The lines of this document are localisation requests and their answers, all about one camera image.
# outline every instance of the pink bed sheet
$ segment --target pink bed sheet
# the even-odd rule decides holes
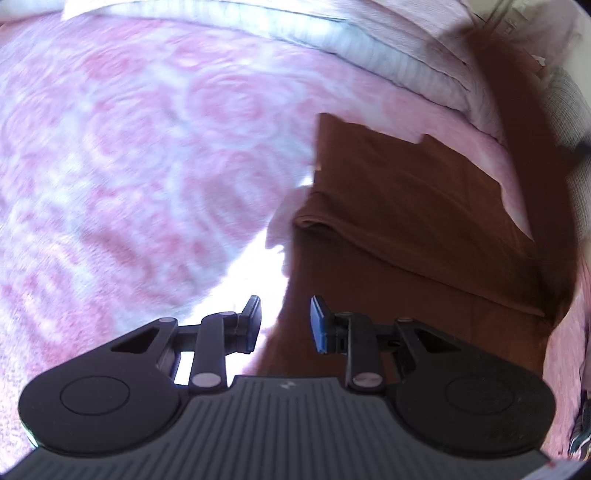
[[[250,294],[262,297],[264,344],[286,285],[266,227],[309,180],[319,112],[409,141],[434,135],[501,182],[527,231],[491,137],[334,56],[197,25],[57,15],[2,27],[0,48],[0,472],[30,449],[19,393],[52,366],[158,316],[198,323]],[[552,455],[578,395],[584,293],[548,356],[564,423]],[[229,359],[230,373],[248,360]]]

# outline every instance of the brown garment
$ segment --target brown garment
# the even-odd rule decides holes
[[[315,294],[377,323],[416,318],[542,374],[555,324],[545,313],[557,310],[556,297],[495,180],[432,137],[412,144],[328,114],[317,158],[322,170],[294,220],[290,282],[259,374],[343,377],[344,358],[316,353]]]

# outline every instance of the pink rose pattern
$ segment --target pink rose pattern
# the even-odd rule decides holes
[[[320,112],[434,135],[503,184],[527,230],[497,143],[335,56],[92,16],[7,25],[0,43],[0,472],[29,451],[17,402],[33,376],[159,315],[198,320],[191,310],[310,175]],[[272,277],[280,296],[281,262],[248,272],[245,292]],[[585,291],[567,325],[581,327]]]

